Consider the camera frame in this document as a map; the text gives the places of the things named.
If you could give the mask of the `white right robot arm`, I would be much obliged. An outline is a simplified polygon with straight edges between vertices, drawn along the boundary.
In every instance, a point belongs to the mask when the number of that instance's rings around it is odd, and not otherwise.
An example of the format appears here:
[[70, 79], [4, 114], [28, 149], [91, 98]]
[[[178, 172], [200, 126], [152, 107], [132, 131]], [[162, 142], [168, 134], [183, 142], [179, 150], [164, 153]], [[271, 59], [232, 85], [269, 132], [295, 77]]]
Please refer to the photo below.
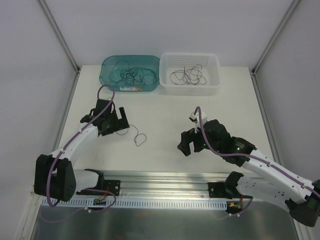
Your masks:
[[231, 136], [218, 120], [189, 118], [195, 127], [181, 133], [177, 148], [185, 155], [210, 150], [229, 164], [255, 173], [264, 180], [259, 182], [237, 172], [231, 172], [224, 181], [226, 198], [250, 196], [285, 210], [297, 222], [314, 227], [320, 216], [320, 182], [295, 174], [264, 155], [249, 141]]

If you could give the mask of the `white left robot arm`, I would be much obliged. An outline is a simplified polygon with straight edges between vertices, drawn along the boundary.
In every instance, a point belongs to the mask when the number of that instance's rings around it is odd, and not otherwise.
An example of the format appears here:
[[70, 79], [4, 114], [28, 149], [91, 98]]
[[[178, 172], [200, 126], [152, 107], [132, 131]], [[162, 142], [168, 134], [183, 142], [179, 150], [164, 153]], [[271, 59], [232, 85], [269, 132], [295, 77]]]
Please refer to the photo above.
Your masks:
[[81, 118], [77, 130], [64, 146], [37, 158], [34, 192], [60, 202], [69, 201], [75, 193], [101, 194], [106, 189], [103, 172], [92, 168], [75, 170], [74, 165], [98, 137], [129, 127], [124, 107], [116, 109], [112, 101], [98, 99], [95, 108]]

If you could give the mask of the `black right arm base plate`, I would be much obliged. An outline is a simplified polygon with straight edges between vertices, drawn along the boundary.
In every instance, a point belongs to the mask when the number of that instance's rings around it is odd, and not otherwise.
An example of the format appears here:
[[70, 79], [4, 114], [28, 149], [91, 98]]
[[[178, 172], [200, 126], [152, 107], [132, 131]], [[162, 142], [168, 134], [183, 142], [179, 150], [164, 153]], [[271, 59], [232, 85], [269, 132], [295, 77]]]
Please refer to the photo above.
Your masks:
[[233, 186], [228, 186], [224, 182], [208, 182], [208, 194], [210, 198], [241, 198], [241, 194]]

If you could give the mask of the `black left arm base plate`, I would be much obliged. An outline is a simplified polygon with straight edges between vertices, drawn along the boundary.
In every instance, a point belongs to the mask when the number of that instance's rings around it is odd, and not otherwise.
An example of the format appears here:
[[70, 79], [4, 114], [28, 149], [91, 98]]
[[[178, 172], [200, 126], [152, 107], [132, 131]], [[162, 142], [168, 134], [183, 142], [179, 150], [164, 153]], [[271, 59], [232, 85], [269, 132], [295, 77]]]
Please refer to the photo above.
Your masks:
[[[113, 193], [115, 196], [120, 195], [120, 189], [121, 189], [121, 181], [120, 180], [104, 180], [102, 183], [102, 186], [96, 186], [93, 189], [95, 190], [104, 190], [104, 191], [109, 191]], [[98, 191], [90, 191], [87, 189], [83, 189], [81, 191], [76, 192], [77, 195], [79, 196], [84, 196], [84, 195], [92, 195], [92, 196], [103, 196], [106, 194], [107, 196], [109, 195], [108, 193], [105, 192], [98, 192]]]

